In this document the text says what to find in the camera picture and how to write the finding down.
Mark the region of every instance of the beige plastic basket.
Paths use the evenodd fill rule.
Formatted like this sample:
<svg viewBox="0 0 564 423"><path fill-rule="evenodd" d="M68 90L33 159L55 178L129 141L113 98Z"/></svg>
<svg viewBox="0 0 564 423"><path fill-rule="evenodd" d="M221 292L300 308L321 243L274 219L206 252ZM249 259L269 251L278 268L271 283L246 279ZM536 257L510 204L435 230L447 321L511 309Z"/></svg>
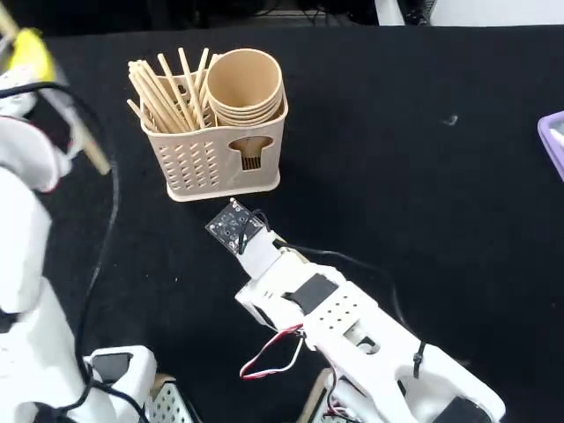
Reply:
<svg viewBox="0 0 564 423"><path fill-rule="evenodd" d="M163 86L168 82L164 77ZM174 77L188 102L184 77ZM288 103L284 93L274 119L252 127L211 126L215 116L208 106L208 128L183 134L160 134L141 129L148 136L167 180L168 195L175 201L237 196L275 189L280 182L278 162Z"/></svg>

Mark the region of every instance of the white robotic arm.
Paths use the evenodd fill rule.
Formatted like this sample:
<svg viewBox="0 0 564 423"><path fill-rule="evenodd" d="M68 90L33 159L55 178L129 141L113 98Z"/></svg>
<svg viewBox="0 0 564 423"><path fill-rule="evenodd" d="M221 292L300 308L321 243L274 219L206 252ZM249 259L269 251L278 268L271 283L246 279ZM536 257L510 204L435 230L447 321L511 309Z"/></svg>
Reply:
<svg viewBox="0 0 564 423"><path fill-rule="evenodd" d="M495 392L422 343L337 269L275 247L281 238L235 200L207 229L251 276L236 300L274 330L302 324L309 349L322 353L338 376L328 403L350 410L351 421L491 423L505 414Z"/></svg>
<svg viewBox="0 0 564 423"><path fill-rule="evenodd" d="M0 116L0 421L32 422L37 404L75 403L85 383L74 355L74 337L50 283L41 275L51 218L31 189L52 190L70 162L37 128ZM85 358L97 380L140 406L156 371L143 346L98 350ZM121 369L115 369L115 363ZM91 390L68 411L78 423L135 423L136 411L120 398Z"/></svg>

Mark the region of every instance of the wire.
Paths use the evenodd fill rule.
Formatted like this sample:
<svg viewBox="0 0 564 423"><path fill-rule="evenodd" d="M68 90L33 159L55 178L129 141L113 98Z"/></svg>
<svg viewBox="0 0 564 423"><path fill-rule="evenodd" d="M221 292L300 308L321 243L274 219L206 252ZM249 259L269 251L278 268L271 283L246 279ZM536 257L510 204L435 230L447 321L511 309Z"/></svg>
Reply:
<svg viewBox="0 0 564 423"><path fill-rule="evenodd" d="M302 327L301 323L296 324L296 325L294 325L290 328L281 330L280 332L275 334L266 344L264 344L264 346L261 348L261 350L255 355L255 357L253 357L252 359L247 361L241 367L241 370L239 371L239 377L244 381L262 379L263 377L266 377L268 375L274 375L276 373L282 373L282 372L285 372L286 370L289 370L290 368L292 368L293 365L295 364L296 360L298 359L298 356L300 355L300 350L303 346L303 338L301 338L300 342L298 342L298 346L296 347L296 351L293 354L292 360L285 367L269 368L269 369L266 369L266 370L261 370L260 372L255 372L255 373L251 373L251 374L247 375L247 370L249 370L249 368L255 364L255 362L258 360L258 358L264 353L264 351L266 351L266 349L269 346L275 344L281 338L285 337L286 335L288 335L290 333L298 332L298 330L300 330L301 327Z"/></svg>
<svg viewBox="0 0 564 423"><path fill-rule="evenodd" d="M100 271L106 260L106 256L108 255L109 246L112 240L112 233L114 232L115 221L117 219L117 214L119 212L120 185L119 185L119 170L118 170L117 161L115 160L115 152L114 152L115 146L112 143L111 138L106 136L101 120L98 117L98 114L90 107L90 105L85 100L83 100L78 94L72 91L71 88L68 87L67 85L58 84L56 82L36 82L27 85L15 86L12 88L7 88L5 90L0 90L0 99L11 97L12 95L23 94L23 93L34 93L44 89L53 89L69 95L78 104L78 106L82 109L82 111L88 115L94 126L96 126L96 130L98 131L99 137L105 138L105 141L107 142L106 147L108 148L108 152L109 152L109 157L110 157L109 163L110 163L110 169L112 175L112 210L109 214L108 225L106 226L106 232L104 233L104 238L102 240L102 244L100 247L100 253L98 254L98 259L96 260L96 263L93 267L93 273L90 279L90 284L86 289L85 299L80 313L80 318L78 321L77 336L75 337L75 344L74 344L75 360L77 362L78 370L82 376L83 382L85 383L85 388L77 402L82 400L82 402L84 403L84 401L86 401L88 397L91 388L94 387L98 390L102 390L108 393L109 395L112 395L114 397L119 397L120 399L128 402L133 408L135 408L137 414L139 415L139 418L144 423L149 423L149 420L146 418L145 414L143 413L143 410L141 409L141 407L139 407L137 402L132 397L130 397L124 392L115 390L107 385L104 385L101 382L93 381L91 374L89 373L89 369L87 368L84 359L82 357L86 318L88 315L88 310L90 309L90 303L92 301L94 287L96 286L96 282L98 281ZM68 409L68 407L73 407L73 405L75 404L68 405L64 407L64 409Z"/></svg>
<svg viewBox="0 0 564 423"><path fill-rule="evenodd" d="M266 370L261 370L260 372L250 373L248 375L242 375L241 379L243 381L251 381L255 379L262 379L269 375L275 375L276 373L284 373L286 370L289 370L296 364L298 356L300 355L301 348L303 347L303 338L300 338L298 341L298 346L296 347L295 352L293 353L292 360L282 368L267 368Z"/></svg>
<svg viewBox="0 0 564 423"><path fill-rule="evenodd" d="M261 11L260 13L255 13L253 16L255 17L259 17L259 16L266 16L268 14L273 13L282 3L282 0L278 0L268 11Z"/></svg>
<svg viewBox="0 0 564 423"><path fill-rule="evenodd" d="M367 269L369 271L374 271L376 273L379 273L382 276L382 278L386 281L386 283L388 285L390 285L390 288L391 288L391 305L394 309L394 313L396 314L397 319L408 331L413 333L413 330L411 329L410 325L405 320L404 312L402 311L402 309L399 305L399 299L397 297L396 283L394 282L394 279L391 277L391 275L386 270L384 270L383 268L374 266L370 263L363 262L362 260L348 256L346 254L339 253L338 251L331 251L331 250L327 250L327 249L311 249L309 247L302 247L300 245L290 244L288 242L281 241L281 240L275 240L274 245L276 245L278 247L286 247L288 249L295 249L296 251L300 251L301 253L305 253L305 254L315 254L315 255L318 255L318 256L334 256L334 257L340 258L341 260L347 261L349 263L352 263L352 264L355 264L359 267Z"/></svg>
<svg viewBox="0 0 564 423"><path fill-rule="evenodd" d="M308 13L305 11L305 9L301 9L301 13L303 13L303 16L305 16L306 18L308 18L308 21L311 25L315 26L315 18L317 17L317 13L319 13L319 11L317 11L315 13L315 16L312 18L311 16L308 15Z"/></svg>
<svg viewBox="0 0 564 423"><path fill-rule="evenodd" d="M242 255L245 252L245 248L247 247L248 240L245 238L245 233L247 232L247 226L249 226L249 222L254 219L256 216L260 216L263 219L264 226L266 230L270 232L271 226L268 224L268 219L266 215L260 210L255 209L253 210L248 216L247 219L243 222L241 226L241 231L239 232L239 255Z"/></svg>
<svg viewBox="0 0 564 423"><path fill-rule="evenodd" d="M115 390L111 386L108 386L98 381L94 381L93 387L96 388L97 390L101 390L102 392L106 392L109 395L122 399L123 401L125 401L135 409L135 411L137 412L139 418L143 421L143 423L151 423L147 418L147 416L145 416L143 409L139 406L137 401L132 397L130 397L129 395L127 395L125 392L121 392L120 390Z"/></svg>
<svg viewBox="0 0 564 423"><path fill-rule="evenodd" d="M88 395L90 395L90 391L92 390L93 381L94 381L92 368L89 367L88 370L89 370L88 374L89 374L90 380L88 381L88 384L86 385L85 389L82 391L82 394L80 395L80 397L78 398L78 400L75 403L70 404L70 405L66 405L64 407L59 407L57 409L57 411L60 414L64 415L67 412L69 412L70 410L74 410L76 408L79 408L79 406L81 406L82 404L85 403L86 399L88 398Z"/></svg>
<svg viewBox="0 0 564 423"><path fill-rule="evenodd" d="M344 421L350 421L352 423L359 423L358 420L350 419L349 417L345 416L342 412L339 412L336 409L336 407L334 407L333 404L331 403L331 398L333 397L333 393L335 392L335 388L337 387L338 377L337 377L337 370L335 369L335 366L333 365L333 363L327 357L325 357L325 359L329 362L329 364L331 366L331 372L333 373L333 383L331 384L329 392L327 392L327 409L329 410L329 412L326 415L333 416L333 417L339 417L340 419L343 419Z"/></svg>

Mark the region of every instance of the black cable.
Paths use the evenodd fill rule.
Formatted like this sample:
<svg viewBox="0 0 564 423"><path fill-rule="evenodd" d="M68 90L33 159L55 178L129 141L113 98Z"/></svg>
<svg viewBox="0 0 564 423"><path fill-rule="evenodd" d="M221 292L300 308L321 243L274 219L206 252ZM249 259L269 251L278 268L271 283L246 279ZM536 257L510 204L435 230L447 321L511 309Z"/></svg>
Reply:
<svg viewBox="0 0 564 423"><path fill-rule="evenodd" d="M73 404L57 408L58 413L60 413L61 415L64 415L67 412L69 412L70 410L74 410L76 408L79 408L79 406L81 406L82 404L85 403L85 401L88 398L88 395L90 395L90 391L92 390L92 387L93 387L94 379L93 379L92 367L88 367L88 374L89 374L90 379L88 380L88 383L86 384L86 387L82 391L82 394L80 395L78 400L76 402L74 402Z"/></svg>
<svg viewBox="0 0 564 423"><path fill-rule="evenodd" d="M305 253L305 254L315 254L315 255L318 255L318 256L334 256L334 257L340 258L341 260L345 260L349 263L352 263L352 264L355 264L359 267L367 269L369 271L374 271L376 273L379 273L382 276L382 278L386 281L386 283L390 285L391 305L394 308L394 313L396 314L397 319L408 331L413 333L413 330L411 329L410 325L405 320L404 312L402 311L402 309L399 305L399 299L397 297L396 283L394 282L394 279L391 277L391 275L386 270L382 269L381 267L374 266L370 263L363 262L363 261L361 261L357 258L348 256L346 254L339 253L338 251L330 251L330 250L327 250L327 249L311 249L309 247L302 247L300 245L290 244L288 242L284 242L284 241L281 241L281 240L275 240L274 245L276 245L278 247L286 247L286 248L289 248L289 249L295 249L296 251L300 251L301 253Z"/></svg>
<svg viewBox="0 0 564 423"><path fill-rule="evenodd" d="M331 397L333 396L333 392L335 392L335 388L337 387L337 370L335 369L335 366L333 366L333 364L330 362L331 365L331 372L333 373L333 383L331 384L331 387L329 389L329 392L327 392L327 409L330 411L329 413L327 413L326 415L331 416L331 417L338 417L340 419L342 419L343 421L348 421L351 423L359 423L358 420L356 419L350 419L346 416L344 416L343 414L341 414L340 412L336 412L335 409L333 408L333 404L331 403Z"/></svg>
<svg viewBox="0 0 564 423"><path fill-rule="evenodd" d="M139 418L144 423L149 423L149 420L146 418L145 414L143 413L143 410L141 409L141 407L139 407L137 402L132 397L119 390L114 390L113 388L110 388L104 385L103 383L94 381L90 376L89 369L87 368L82 356L86 318L88 315L88 310L90 308L90 303L92 301L93 290L94 287L96 286L96 282L98 281L98 277L100 275L100 270L102 268L102 265L104 264L106 256L108 255L109 245L112 239L112 233L114 231L115 220L117 218L117 213L119 212L120 186L119 186L118 166L117 166L117 162L115 161L114 145L111 142L111 138L105 137L105 131L103 125L101 124L101 120L96 114L96 112L90 107L90 105L86 101L84 101L79 95L77 95L74 91L72 91L67 85L58 84L56 82L35 82L32 84L15 86L12 88L7 88L5 90L0 90L0 99L4 99L6 97L11 97L12 95L18 95L23 93L35 93L44 89L57 90L69 95L78 104L78 106L82 109L82 111L88 115L92 123L96 126L96 130L98 131L99 137L105 138L105 140L107 141L107 148L109 149L109 157L110 157L109 163L110 163L111 175L112 175L112 190L113 190L112 211L110 212L108 226L106 227L106 232L104 233L104 238L102 240L102 245L100 247L100 253L98 255L98 259L96 260L96 264L94 265L93 268L93 274L90 279L90 284L86 289L85 300L80 313L80 320L78 321L77 336L75 337L75 345L74 345L75 359L77 362L78 370L80 371L82 379L85 383L85 388L78 401L82 400L82 402L84 403L84 401L86 401L86 398L88 397L88 393L90 392L91 388L94 387L98 390L103 390L109 395L113 395L114 397L119 397L122 400L127 401L133 408L135 408L137 414L139 415ZM63 409L68 407L73 407L73 405L75 404L71 404L66 407L63 407Z"/></svg>
<svg viewBox="0 0 564 423"><path fill-rule="evenodd" d="M137 401L132 397L130 397L129 395L127 395L126 393L121 392L120 390L115 390L111 386L98 381L94 382L93 387L96 388L97 390L101 390L102 392L106 392L109 395L122 399L123 401L125 401L135 409L135 411L137 412L139 418L141 419L141 421L143 421L143 423L151 423L147 418L147 416L145 416L143 409L139 406Z"/></svg>
<svg viewBox="0 0 564 423"><path fill-rule="evenodd" d="M308 13L305 11L305 9L301 9L301 13L303 13L303 16L308 18L308 21L311 25L315 26L315 19L312 19L311 16L309 16Z"/></svg>
<svg viewBox="0 0 564 423"><path fill-rule="evenodd" d="M273 13L280 6L281 3L282 0L278 0L268 11L261 11L260 13L255 13L253 16L259 17L259 16L269 15Z"/></svg>
<svg viewBox="0 0 564 423"><path fill-rule="evenodd" d="M249 226L249 222L254 219L256 216L260 216L263 219L263 223L264 226L266 226L266 230L270 232L271 227L268 224L268 219L266 218L266 215L260 210L260 209L255 209L253 210L249 216L247 217L247 220L245 220L242 224L241 227L241 231L239 232L239 254L243 254L245 252L245 248L247 247L247 241L245 240L245 233L247 232L247 227Z"/></svg>

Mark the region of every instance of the black table surface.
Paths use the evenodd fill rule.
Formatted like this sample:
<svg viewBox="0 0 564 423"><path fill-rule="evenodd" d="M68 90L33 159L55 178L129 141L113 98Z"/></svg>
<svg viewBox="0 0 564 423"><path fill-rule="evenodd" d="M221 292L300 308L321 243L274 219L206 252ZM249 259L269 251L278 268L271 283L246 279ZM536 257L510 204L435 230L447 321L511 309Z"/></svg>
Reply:
<svg viewBox="0 0 564 423"><path fill-rule="evenodd" d="M125 103L136 98L131 59L158 69L163 52L179 71L179 46L194 66L204 47L261 48L279 60L290 105L282 179L239 199L289 241L388 269L417 334L468 360L504 399L506 421L560 421L564 186L537 122L564 108L562 39L564 27L412 27L48 40L72 86L99 110L120 167L121 208L86 350L147 345L206 423L299 415L325 363L303 352L286 374L239 380L271 334L234 300L247 277L204 230L227 199L173 202ZM54 219L45 273L73 326L110 186L81 157L43 197ZM376 275L327 263L391 312ZM286 363L293 348L282 343L260 366Z"/></svg>

